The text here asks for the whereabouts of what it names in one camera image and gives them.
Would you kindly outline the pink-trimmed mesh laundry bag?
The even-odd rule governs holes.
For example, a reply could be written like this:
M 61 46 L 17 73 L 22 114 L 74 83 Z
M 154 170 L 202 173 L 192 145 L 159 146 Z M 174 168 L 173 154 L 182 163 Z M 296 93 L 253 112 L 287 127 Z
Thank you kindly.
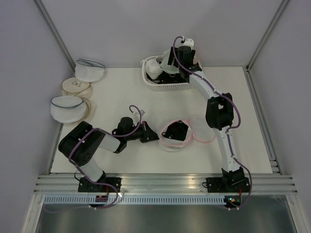
M 166 128 L 175 121 L 183 121 L 189 126 L 187 136 L 185 141 L 177 141 L 168 138 L 164 138 L 161 133 L 166 130 Z M 212 128 L 210 128 L 206 119 L 203 116 L 194 116 L 190 119 L 176 119 L 168 123 L 158 134 L 159 146 L 166 151 L 179 151 L 186 147 L 192 140 L 200 143 L 210 143 L 214 141 L 216 135 Z

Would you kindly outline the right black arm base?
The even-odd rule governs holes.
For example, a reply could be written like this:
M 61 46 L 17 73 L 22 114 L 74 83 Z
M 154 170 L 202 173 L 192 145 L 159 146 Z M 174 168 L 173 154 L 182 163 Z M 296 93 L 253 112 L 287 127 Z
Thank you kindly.
M 206 187 L 209 193 L 248 193 L 250 191 L 250 182 L 248 178 L 243 181 L 227 185 L 221 177 L 206 178 Z

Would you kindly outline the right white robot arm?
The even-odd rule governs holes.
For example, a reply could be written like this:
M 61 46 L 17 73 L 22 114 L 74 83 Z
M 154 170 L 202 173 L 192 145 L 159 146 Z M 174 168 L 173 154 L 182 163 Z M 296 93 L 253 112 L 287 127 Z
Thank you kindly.
M 222 157 L 222 175 L 207 177 L 202 184 L 209 193 L 249 193 L 252 190 L 248 169 L 237 160 L 231 130 L 235 115 L 239 115 L 230 93 L 219 91 L 205 76 L 199 64 L 194 64 L 195 50 L 190 46 L 172 46 L 169 65 L 179 69 L 180 76 L 207 101 L 205 119 L 213 129 Z

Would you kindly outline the black bra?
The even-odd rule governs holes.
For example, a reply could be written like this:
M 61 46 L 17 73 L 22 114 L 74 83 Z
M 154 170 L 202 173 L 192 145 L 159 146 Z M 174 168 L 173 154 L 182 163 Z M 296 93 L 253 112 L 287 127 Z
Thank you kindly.
M 164 138 L 177 140 L 177 141 L 185 141 L 189 126 L 185 124 L 183 121 L 175 121 L 170 124 L 161 135 Z

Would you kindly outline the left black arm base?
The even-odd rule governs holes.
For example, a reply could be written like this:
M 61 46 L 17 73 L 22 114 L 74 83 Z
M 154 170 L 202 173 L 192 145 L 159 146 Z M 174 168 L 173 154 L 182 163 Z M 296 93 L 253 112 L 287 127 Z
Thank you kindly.
M 109 186 L 102 184 L 94 184 L 88 181 L 86 178 L 82 177 L 79 181 L 78 192 L 80 193 L 115 193 L 116 191 L 112 188 L 112 186 L 120 191 L 121 187 L 121 178 L 120 177 L 106 177 L 104 180 L 100 180 L 100 183 L 106 183 Z

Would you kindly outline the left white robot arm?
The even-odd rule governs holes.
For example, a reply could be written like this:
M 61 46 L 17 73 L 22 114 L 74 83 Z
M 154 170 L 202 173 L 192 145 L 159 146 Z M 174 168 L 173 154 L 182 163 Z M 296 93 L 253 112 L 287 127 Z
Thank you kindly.
M 119 154 L 126 148 L 128 141 L 139 140 L 141 143 L 147 143 L 158 139 L 157 133 L 146 121 L 134 125 L 130 117 L 121 118 L 111 135 L 83 121 L 61 140 L 58 150 L 90 179 L 91 189 L 102 192 L 106 187 L 106 174 L 93 158 L 98 148 Z

